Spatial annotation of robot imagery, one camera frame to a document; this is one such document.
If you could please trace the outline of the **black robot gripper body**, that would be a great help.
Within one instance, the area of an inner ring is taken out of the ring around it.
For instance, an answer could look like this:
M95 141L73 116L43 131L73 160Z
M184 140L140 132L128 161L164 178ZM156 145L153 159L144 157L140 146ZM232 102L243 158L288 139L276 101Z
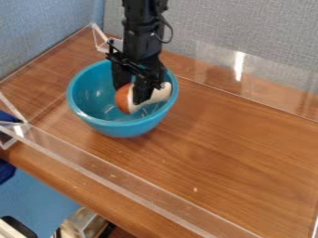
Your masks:
M132 30L124 30L123 50L116 51L111 47L105 53L107 59L113 63L127 66L132 73L132 78L137 75L156 76L164 79L167 68L159 60L162 53L162 42L157 34L160 28L155 28L144 33L135 33Z

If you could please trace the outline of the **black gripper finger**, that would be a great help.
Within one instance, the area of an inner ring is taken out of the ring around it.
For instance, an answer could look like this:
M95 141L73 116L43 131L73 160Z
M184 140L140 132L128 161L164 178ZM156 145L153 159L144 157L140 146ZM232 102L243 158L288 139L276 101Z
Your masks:
M141 76L135 77L132 86L132 103L135 105L141 104L151 97L155 89L163 88L164 79L156 76Z
M113 62L112 77L113 77L115 90L117 90L132 81L132 73L129 68Z

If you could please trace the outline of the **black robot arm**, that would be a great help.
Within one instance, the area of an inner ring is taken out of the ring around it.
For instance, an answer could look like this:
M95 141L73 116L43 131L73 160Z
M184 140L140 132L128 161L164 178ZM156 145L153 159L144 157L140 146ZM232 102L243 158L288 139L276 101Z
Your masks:
M132 83L132 103L149 99L155 89L162 88L167 68L159 60L168 23L163 12L168 0L121 0L124 34L121 48L108 40L107 59L112 62L115 90Z

